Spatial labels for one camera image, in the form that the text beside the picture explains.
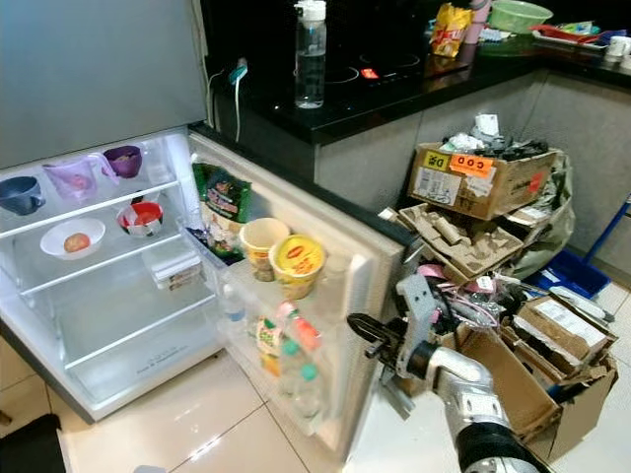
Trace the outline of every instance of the orange price label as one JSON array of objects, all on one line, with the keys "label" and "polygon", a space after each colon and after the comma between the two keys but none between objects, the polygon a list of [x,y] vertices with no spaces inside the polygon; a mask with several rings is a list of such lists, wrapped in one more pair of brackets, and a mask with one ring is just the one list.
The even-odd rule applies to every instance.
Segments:
[{"label": "orange price label", "polygon": [[450,169],[476,177],[487,177],[493,168],[493,160],[474,155],[453,155]]}]

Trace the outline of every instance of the green bottle cap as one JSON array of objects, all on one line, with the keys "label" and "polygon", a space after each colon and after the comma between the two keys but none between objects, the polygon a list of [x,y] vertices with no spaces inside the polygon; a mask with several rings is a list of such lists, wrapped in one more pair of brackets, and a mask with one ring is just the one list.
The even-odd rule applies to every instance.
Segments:
[{"label": "green bottle cap", "polygon": [[303,376],[305,381],[313,381],[317,378],[317,366],[311,364],[304,365],[300,370],[300,374]]},{"label": "green bottle cap", "polygon": [[300,346],[293,340],[287,340],[283,343],[283,353],[285,355],[294,356],[300,350]]}]

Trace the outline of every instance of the blue mop handle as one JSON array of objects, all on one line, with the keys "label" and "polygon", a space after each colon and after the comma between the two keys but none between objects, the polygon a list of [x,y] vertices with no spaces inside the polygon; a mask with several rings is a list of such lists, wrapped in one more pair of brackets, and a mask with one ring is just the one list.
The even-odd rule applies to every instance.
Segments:
[{"label": "blue mop handle", "polygon": [[620,210],[618,210],[618,212],[613,216],[613,218],[611,219],[611,222],[609,222],[609,225],[607,225],[607,228],[604,229],[604,232],[600,234],[598,239],[590,248],[590,251],[588,251],[588,254],[585,255],[585,258],[583,258],[584,264],[589,264],[589,262],[592,260],[596,252],[600,249],[600,247],[604,244],[604,242],[609,238],[609,235],[611,235],[611,232],[613,232],[613,229],[615,229],[615,226],[618,225],[618,222],[620,222],[620,220],[622,220],[622,217],[624,217],[624,214],[627,213],[627,210],[629,210],[629,207],[631,207],[631,194],[627,196],[627,200],[622,204],[622,207],[620,207]]}]

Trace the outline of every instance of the white bowl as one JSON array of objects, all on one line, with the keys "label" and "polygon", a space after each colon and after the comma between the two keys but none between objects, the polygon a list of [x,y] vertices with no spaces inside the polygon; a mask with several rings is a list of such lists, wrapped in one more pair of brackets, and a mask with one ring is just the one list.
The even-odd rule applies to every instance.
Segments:
[{"label": "white bowl", "polygon": [[[90,238],[90,246],[79,251],[68,252],[64,249],[64,241],[74,234],[86,234]],[[105,225],[97,219],[75,219],[55,225],[44,234],[39,241],[41,250],[55,258],[71,261],[91,255],[99,246],[105,234]]]}]

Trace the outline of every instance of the blue cup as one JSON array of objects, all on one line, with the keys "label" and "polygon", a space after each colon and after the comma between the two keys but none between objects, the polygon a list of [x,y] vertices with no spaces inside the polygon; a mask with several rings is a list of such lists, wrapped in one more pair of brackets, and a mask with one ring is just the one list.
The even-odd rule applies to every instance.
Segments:
[{"label": "blue cup", "polygon": [[21,175],[0,182],[0,207],[14,214],[32,214],[45,203],[34,177]]}]

